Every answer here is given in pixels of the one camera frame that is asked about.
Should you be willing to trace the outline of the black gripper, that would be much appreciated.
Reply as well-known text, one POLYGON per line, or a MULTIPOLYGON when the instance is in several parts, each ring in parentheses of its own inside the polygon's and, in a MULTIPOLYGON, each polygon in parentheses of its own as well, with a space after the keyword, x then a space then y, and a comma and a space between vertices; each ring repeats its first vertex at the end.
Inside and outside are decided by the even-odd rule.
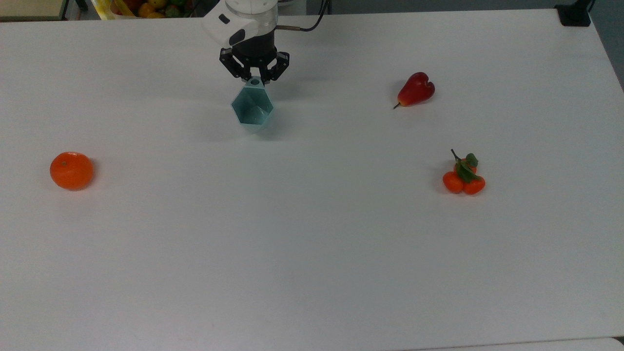
POLYGON ((275 30, 253 37, 230 48, 220 49, 220 62, 234 78, 249 81, 251 67, 259 66, 263 83, 277 81, 290 65, 290 54, 278 52, 275 30))

